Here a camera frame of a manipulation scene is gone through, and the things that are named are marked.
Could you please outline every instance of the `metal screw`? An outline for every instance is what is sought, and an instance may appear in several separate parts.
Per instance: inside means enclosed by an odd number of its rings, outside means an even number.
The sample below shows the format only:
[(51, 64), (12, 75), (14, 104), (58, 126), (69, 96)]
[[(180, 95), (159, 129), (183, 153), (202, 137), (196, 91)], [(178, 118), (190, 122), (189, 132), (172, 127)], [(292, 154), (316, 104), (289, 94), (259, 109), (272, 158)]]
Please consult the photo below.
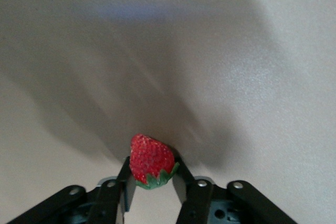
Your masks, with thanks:
[(244, 186), (242, 185), (242, 183), (240, 182), (234, 182), (233, 183), (233, 186), (237, 189), (242, 189)]
[(75, 195), (75, 194), (77, 194), (79, 192), (79, 188), (78, 187), (75, 187), (74, 189), (72, 189), (70, 192), (69, 192), (69, 194), (70, 195)]
[(115, 186), (116, 181), (115, 180), (111, 180), (110, 182), (108, 182), (107, 187), (112, 187)]
[(207, 185), (207, 182), (204, 180), (200, 180), (199, 182), (197, 182), (198, 186), (200, 187), (205, 187)]

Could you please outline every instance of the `white surface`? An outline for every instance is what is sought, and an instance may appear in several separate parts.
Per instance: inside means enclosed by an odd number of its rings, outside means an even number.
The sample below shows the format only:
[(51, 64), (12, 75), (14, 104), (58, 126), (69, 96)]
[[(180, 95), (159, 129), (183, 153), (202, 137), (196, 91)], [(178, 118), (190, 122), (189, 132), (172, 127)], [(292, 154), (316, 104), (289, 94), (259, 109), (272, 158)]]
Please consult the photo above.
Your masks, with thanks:
[[(116, 175), (142, 132), (333, 223), (335, 2), (0, 0), (0, 222)], [(126, 223), (175, 223), (171, 190), (138, 189)]]

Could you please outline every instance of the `strawberry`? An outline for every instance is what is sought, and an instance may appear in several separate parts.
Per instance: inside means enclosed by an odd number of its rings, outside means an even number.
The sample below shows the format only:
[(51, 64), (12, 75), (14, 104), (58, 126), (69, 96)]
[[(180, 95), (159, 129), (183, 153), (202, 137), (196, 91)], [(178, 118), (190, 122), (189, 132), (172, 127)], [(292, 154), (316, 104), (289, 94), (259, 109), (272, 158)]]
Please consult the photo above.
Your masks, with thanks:
[(163, 186), (178, 167), (167, 145), (143, 134), (132, 138), (130, 168), (138, 186), (145, 189)]

